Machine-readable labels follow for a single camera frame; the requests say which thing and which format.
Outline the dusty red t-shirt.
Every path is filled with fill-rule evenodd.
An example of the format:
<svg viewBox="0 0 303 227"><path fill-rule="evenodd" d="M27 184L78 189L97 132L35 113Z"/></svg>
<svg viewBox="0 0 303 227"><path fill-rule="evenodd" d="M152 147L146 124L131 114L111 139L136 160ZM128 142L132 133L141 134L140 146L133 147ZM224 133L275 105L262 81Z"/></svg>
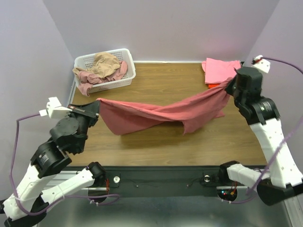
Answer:
<svg viewBox="0 0 303 227"><path fill-rule="evenodd" d="M230 99L225 88L231 80L227 78L207 91L166 106L99 98L100 116L115 135L142 131L164 122L181 122L183 133L192 133L224 116L223 108Z"/></svg>

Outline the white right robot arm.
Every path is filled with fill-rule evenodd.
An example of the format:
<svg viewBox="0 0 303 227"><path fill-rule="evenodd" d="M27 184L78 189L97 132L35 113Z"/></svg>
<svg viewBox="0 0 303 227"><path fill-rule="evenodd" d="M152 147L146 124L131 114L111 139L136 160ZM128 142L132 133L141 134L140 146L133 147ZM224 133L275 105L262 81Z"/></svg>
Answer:
<svg viewBox="0 0 303 227"><path fill-rule="evenodd" d="M255 134L267 166L257 171L237 161L220 165L219 179L223 183L237 182L256 191L268 206L275 205L303 192L303 174L298 169L282 131L280 114L275 102L261 95L263 75L251 67L237 69L236 76L226 87L227 94Z"/></svg>

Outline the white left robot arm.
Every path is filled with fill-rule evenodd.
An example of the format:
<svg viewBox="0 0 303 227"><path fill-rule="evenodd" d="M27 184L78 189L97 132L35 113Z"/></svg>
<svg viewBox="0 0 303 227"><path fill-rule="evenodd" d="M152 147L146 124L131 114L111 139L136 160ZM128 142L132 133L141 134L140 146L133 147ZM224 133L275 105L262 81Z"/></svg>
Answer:
<svg viewBox="0 0 303 227"><path fill-rule="evenodd" d="M100 102L63 107L52 97L36 116L59 119L50 130L50 139L41 144L30 159L27 171L19 183L10 183L13 193L0 202L0 212L6 215L6 227L33 227L43 220L48 210L59 201L82 188L105 180L106 172L99 162L92 162L80 173L49 190L46 185L71 163L69 154L84 151L88 129L99 118Z"/></svg>

